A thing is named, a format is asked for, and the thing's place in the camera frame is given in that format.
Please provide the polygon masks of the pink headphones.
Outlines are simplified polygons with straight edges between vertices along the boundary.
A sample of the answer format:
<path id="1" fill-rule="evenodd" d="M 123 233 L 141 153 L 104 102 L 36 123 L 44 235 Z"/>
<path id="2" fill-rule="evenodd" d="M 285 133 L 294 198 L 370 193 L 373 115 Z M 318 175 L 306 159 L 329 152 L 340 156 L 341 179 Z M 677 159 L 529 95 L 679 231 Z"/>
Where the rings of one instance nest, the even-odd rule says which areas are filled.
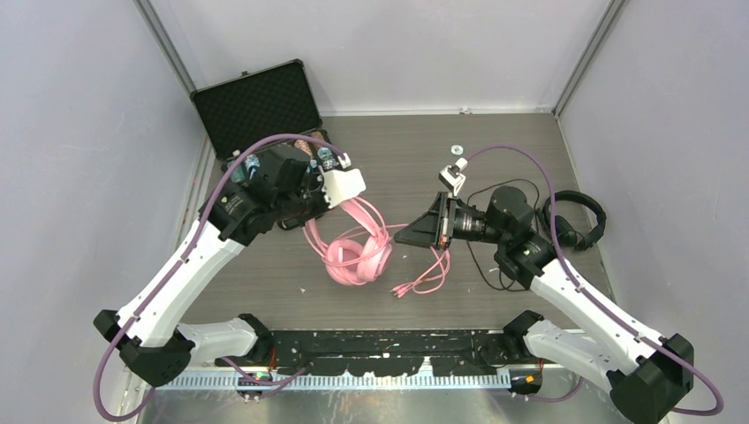
<path id="1" fill-rule="evenodd" d="M 366 241 L 359 242 L 353 231 L 346 231 L 327 243 L 314 219 L 305 224 L 303 234 L 333 281 L 344 286 L 372 283 L 383 273 L 392 253 L 389 228 L 379 209 L 361 197 L 345 201 L 340 208 L 356 221 Z"/>

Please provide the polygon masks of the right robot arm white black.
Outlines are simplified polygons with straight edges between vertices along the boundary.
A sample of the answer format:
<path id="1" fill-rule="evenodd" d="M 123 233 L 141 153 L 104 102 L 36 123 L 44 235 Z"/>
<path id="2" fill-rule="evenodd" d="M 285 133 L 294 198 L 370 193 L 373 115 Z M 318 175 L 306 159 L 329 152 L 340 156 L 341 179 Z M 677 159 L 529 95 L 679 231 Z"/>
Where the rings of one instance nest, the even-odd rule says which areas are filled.
<path id="1" fill-rule="evenodd" d="M 572 319 L 582 335 L 526 310 L 503 327 L 504 350 L 516 362 L 550 360 L 606 391 L 633 423 L 658 423 L 693 387 L 692 345 L 639 322 L 588 283 L 538 232 L 534 210 L 514 186 L 500 186 L 480 211 L 450 193 L 398 231 L 398 244 L 445 250 L 457 240 L 496 246 L 500 271 Z"/>

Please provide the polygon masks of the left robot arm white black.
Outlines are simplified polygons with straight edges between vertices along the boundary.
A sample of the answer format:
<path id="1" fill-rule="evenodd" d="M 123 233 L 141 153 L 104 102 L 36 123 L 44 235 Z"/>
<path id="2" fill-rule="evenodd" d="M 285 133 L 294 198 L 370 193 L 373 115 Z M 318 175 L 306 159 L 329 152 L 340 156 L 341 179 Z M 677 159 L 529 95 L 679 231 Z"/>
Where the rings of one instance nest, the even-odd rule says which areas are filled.
<path id="1" fill-rule="evenodd" d="M 279 222 L 306 223 L 365 190 L 346 157 L 325 160 L 287 143 L 236 153 L 185 240 L 146 287 L 94 326 L 126 367 L 162 387 L 194 365 L 223 357 L 251 366 L 270 355 L 272 336 L 253 315 L 185 324 L 185 312 L 218 272 Z"/>

